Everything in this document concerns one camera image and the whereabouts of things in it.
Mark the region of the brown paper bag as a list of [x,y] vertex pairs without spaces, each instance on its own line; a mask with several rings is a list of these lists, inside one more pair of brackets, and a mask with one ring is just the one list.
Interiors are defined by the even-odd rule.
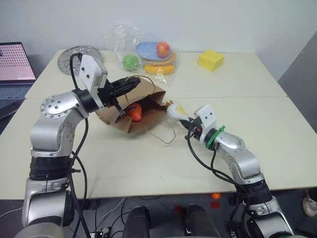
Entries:
[[145,75],[132,75],[130,77],[138,77],[141,82],[136,88],[127,94],[120,96],[117,100],[119,105],[125,109],[133,104],[138,103],[142,107],[142,119],[140,121],[133,121],[131,117],[125,115],[119,116],[117,109],[109,107],[105,110],[96,111],[98,118],[106,125],[117,128],[127,134],[147,132],[165,144],[170,144],[176,138],[176,132],[172,128],[173,138],[169,141],[163,140],[156,134],[150,131],[150,128],[155,126],[164,119],[167,114],[168,102],[163,102],[165,90],[161,89]]

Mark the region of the red and yellow toy apple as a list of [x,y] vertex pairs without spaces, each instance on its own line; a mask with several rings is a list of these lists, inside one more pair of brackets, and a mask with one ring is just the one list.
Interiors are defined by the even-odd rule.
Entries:
[[167,42],[158,42],[156,46],[157,56],[164,59],[170,54],[170,46]]

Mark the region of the clear plastic bag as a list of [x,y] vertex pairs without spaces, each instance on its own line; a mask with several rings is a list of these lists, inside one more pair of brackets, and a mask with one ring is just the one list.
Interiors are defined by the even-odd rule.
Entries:
[[[110,50],[115,56],[121,68],[126,71],[122,65],[123,57],[127,54],[135,55],[139,60],[139,65],[136,71],[126,71],[131,75],[145,75],[151,78],[156,84],[170,85],[176,78],[181,61],[181,52],[170,42],[162,37],[159,37],[152,32],[145,32],[138,27],[124,24],[115,24],[108,28],[105,36],[106,49]],[[175,66],[175,72],[169,75],[152,75],[144,71],[146,65],[141,62],[141,58],[136,54],[135,46],[140,42],[167,42],[172,53],[176,53],[177,59],[171,64]]]

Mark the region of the green toy apple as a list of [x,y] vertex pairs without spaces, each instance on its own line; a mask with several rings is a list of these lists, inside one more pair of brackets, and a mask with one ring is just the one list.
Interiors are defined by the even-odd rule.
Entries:
[[123,57],[122,65],[126,71],[136,71],[139,65],[139,60],[135,55],[127,54]]

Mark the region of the round silver metal rack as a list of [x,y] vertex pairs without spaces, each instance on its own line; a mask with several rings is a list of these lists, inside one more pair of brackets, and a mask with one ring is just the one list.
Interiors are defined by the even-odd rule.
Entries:
[[61,55],[58,57],[57,65],[61,72],[67,75],[71,75],[70,72],[70,57],[74,53],[82,53],[84,55],[90,55],[95,59],[99,59],[100,61],[103,61],[101,53],[92,46],[75,46],[72,48],[69,48],[61,53]]

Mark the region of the yellow toy banana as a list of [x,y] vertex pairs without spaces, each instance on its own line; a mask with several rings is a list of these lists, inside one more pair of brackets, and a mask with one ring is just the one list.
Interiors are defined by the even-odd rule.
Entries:
[[165,66],[145,65],[143,69],[146,73],[152,74],[152,75],[169,75],[175,72],[174,65],[165,65]]

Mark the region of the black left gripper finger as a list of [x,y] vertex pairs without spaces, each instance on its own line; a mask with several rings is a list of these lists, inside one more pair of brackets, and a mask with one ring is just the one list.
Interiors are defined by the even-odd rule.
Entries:
[[140,82],[141,79],[138,77],[126,77],[116,80],[112,83],[112,86],[114,87],[114,95],[116,97],[120,97],[127,94],[136,88]]
[[114,106],[117,109],[120,117],[123,117],[126,115],[125,111],[119,105],[119,102],[116,97],[110,97],[110,106]]

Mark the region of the open laptop with pink screen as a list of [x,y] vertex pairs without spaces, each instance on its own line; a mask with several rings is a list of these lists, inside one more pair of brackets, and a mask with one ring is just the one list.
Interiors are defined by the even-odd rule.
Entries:
[[24,99],[35,82],[23,44],[0,43],[0,101]]

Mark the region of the white caster wheel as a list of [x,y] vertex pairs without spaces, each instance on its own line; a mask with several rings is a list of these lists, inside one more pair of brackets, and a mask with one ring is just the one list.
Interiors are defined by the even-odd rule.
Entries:
[[307,216],[312,217],[313,213],[312,213],[310,205],[311,205],[311,199],[309,196],[306,196],[302,201],[303,211]]

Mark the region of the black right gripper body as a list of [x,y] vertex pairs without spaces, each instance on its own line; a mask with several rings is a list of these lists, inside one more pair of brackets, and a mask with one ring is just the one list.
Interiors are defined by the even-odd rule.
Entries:
[[195,139],[200,139],[201,134],[202,134],[202,121],[200,117],[195,118],[196,123],[195,124],[190,124],[190,129],[189,129],[189,135],[187,138],[194,137]]

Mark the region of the orange fruit in bag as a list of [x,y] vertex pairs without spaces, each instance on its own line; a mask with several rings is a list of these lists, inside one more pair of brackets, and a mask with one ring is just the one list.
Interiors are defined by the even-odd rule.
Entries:
[[138,103],[133,103],[125,109],[126,115],[131,117],[133,121],[142,119],[142,107]]

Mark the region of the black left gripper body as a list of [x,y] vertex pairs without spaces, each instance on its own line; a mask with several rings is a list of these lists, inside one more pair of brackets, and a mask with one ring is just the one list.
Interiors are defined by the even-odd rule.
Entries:
[[105,107],[112,107],[118,104],[118,87],[119,84],[117,81],[109,82],[108,80],[105,83],[103,88],[98,89],[98,96]]

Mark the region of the yellow cheese block toy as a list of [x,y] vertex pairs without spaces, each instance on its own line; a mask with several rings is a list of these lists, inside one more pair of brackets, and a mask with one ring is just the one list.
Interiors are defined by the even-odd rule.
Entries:
[[222,65],[224,58],[225,56],[218,52],[207,50],[199,56],[198,65],[209,71],[214,71]]

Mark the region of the white and yellow plush toy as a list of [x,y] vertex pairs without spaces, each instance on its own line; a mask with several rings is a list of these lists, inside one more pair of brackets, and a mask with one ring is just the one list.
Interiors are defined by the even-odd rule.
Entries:
[[172,100],[168,102],[167,105],[167,114],[176,120],[185,120],[190,121],[189,116],[183,111],[183,109]]

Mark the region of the blue plate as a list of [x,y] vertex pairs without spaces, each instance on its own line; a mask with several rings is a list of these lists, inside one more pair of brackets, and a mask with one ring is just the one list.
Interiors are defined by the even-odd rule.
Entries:
[[135,46],[136,54],[143,60],[162,62],[171,58],[172,50],[169,50],[167,57],[161,58],[157,54],[158,42],[140,42]]

